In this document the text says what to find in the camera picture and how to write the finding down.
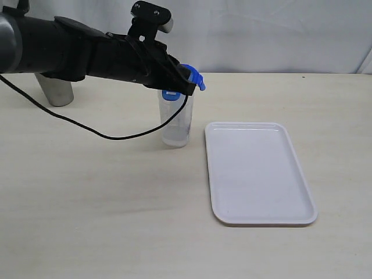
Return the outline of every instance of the rectangular tray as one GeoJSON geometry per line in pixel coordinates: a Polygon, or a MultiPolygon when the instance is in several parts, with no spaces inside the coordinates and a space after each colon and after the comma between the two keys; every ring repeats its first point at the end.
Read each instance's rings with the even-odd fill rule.
{"type": "Polygon", "coordinates": [[[226,224],[307,225],[318,212],[286,129],[212,122],[205,128],[212,209],[226,224]]]}

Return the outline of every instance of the white wall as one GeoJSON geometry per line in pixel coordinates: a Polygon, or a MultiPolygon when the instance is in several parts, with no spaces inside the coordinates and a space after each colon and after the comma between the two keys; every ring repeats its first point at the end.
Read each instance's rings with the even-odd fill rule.
{"type": "MultiPolygon", "coordinates": [[[[30,15],[126,33],[134,2],[30,0],[30,15]]],[[[173,14],[172,32],[158,39],[201,71],[372,73],[372,0],[150,2],[173,14]]]]}

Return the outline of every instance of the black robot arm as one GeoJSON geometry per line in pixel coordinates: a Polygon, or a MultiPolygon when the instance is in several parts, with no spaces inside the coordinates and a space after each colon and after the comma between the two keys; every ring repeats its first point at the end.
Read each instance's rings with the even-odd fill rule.
{"type": "Polygon", "coordinates": [[[127,35],[104,34],[65,17],[26,17],[28,10],[28,1],[20,0],[16,9],[0,13],[0,73],[42,73],[65,81],[88,75],[193,94],[190,71],[155,40],[158,30],[168,33],[173,26],[169,10],[136,2],[127,35]]]}

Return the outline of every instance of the table surface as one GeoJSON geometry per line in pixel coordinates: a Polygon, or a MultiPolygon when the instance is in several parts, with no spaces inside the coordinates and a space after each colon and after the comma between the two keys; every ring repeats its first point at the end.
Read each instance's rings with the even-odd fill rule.
{"type": "MultiPolygon", "coordinates": [[[[7,76],[48,105],[33,75],[7,76]]],[[[205,74],[190,143],[108,141],[0,84],[1,278],[372,278],[372,76],[205,74]],[[213,216],[203,129],[273,121],[319,210],[304,228],[213,216]]],[[[157,94],[86,78],[54,111],[110,135],[159,124],[157,94]]]]}

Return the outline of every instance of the plastic tray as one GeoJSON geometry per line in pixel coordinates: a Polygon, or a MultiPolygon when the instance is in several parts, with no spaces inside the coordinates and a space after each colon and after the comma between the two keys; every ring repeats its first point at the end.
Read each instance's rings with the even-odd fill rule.
{"type": "Polygon", "coordinates": [[[307,225],[317,210],[286,129],[212,122],[206,129],[212,209],[226,224],[307,225]]]}

